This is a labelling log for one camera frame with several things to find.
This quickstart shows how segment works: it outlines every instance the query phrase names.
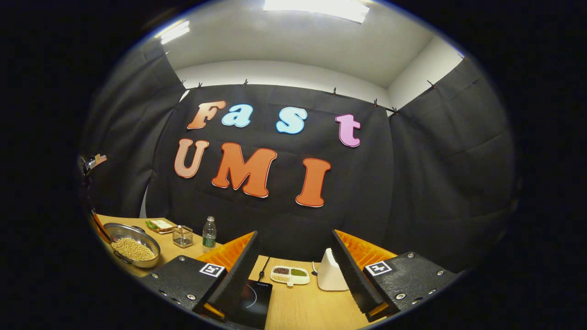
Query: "power cord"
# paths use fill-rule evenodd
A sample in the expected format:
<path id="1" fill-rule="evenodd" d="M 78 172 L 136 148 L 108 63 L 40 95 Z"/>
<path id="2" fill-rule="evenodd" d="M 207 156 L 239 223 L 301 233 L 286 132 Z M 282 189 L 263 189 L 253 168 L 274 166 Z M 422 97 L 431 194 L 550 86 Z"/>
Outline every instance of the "power cord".
<path id="1" fill-rule="evenodd" d="M 267 263 L 269 262 L 269 259 L 271 259 L 271 257 L 267 258 L 267 261 L 265 261 L 265 265 L 263 266 L 263 269 L 259 272 L 259 279 L 257 280 L 257 282 L 261 281 L 261 278 L 263 276 L 265 276 L 265 267 L 267 266 Z"/>

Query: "black cooktop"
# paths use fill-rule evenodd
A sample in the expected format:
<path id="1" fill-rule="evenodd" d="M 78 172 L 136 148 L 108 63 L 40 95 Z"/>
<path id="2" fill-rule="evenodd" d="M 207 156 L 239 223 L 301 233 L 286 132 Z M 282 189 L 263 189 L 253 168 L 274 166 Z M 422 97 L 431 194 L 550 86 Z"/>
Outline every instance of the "black cooktop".
<path id="1" fill-rule="evenodd" d="M 227 315 L 225 325 L 239 330 L 264 330 L 272 289 L 272 284 L 247 280 L 242 289 L 239 307 L 234 313 Z"/>

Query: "bowl handle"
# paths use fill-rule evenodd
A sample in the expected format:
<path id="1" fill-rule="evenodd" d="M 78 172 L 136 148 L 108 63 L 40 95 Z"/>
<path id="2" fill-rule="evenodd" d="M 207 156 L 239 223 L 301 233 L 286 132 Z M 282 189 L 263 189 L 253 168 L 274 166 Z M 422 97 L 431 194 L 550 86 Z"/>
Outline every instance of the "bowl handle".
<path id="1" fill-rule="evenodd" d="M 136 228 L 136 229 L 138 229 L 138 230 L 142 231 L 143 233 L 145 233 L 145 230 L 144 230 L 144 229 L 142 229 L 141 227 L 137 226 L 137 225 L 133 225 L 133 226 L 131 226 L 131 227 L 133 227 L 133 228 Z"/>
<path id="2" fill-rule="evenodd" d="M 120 260 L 122 260 L 125 264 L 132 265 L 133 262 L 131 259 L 121 255 L 118 251 L 114 250 L 114 255 L 117 256 Z"/>

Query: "white wall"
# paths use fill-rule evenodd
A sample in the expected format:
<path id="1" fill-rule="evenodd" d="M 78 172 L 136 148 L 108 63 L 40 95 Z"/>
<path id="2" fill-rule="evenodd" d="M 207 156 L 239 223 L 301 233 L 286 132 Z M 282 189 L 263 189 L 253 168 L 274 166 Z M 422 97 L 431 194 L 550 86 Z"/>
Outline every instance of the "white wall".
<path id="1" fill-rule="evenodd" d="M 400 109 L 453 70 L 463 59 L 463 55 L 439 36 L 430 43 L 399 74 L 387 89 L 391 106 Z"/>
<path id="2" fill-rule="evenodd" d="M 271 60 L 234 60 L 209 63 L 176 71 L 185 88 L 242 84 L 278 85 L 323 90 L 391 107 L 387 90 L 344 73 L 291 62 Z"/>

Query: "beans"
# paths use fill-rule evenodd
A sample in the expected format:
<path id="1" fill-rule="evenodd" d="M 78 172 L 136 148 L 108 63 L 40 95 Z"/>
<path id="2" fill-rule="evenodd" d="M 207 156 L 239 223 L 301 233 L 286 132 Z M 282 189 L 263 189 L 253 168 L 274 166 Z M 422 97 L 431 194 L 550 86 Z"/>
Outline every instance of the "beans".
<path id="1" fill-rule="evenodd" d="M 301 271 L 301 270 L 292 270 L 292 275 L 308 276 L 308 274 L 305 271 Z"/>
<path id="2" fill-rule="evenodd" d="M 289 277 L 271 275 L 271 278 L 276 281 L 289 282 Z"/>
<path id="3" fill-rule="evenodd" d="M 283 267 L 278 267 L 278 268 L 274 269 L 273 272 L 275 272 L 277 274 L 289 275 L 289 269 L 283 268 Z"/>
<path id="4" fill-rule="evenodd" d="M 155 255 L 151 249 L 141 245 L 132 238 L 121 238 L 116 242 L 112 242 L 110 245 L 112 245 L 112 247 L 121 255 L 133 260 L 147 261 L 155 259 Z"/>

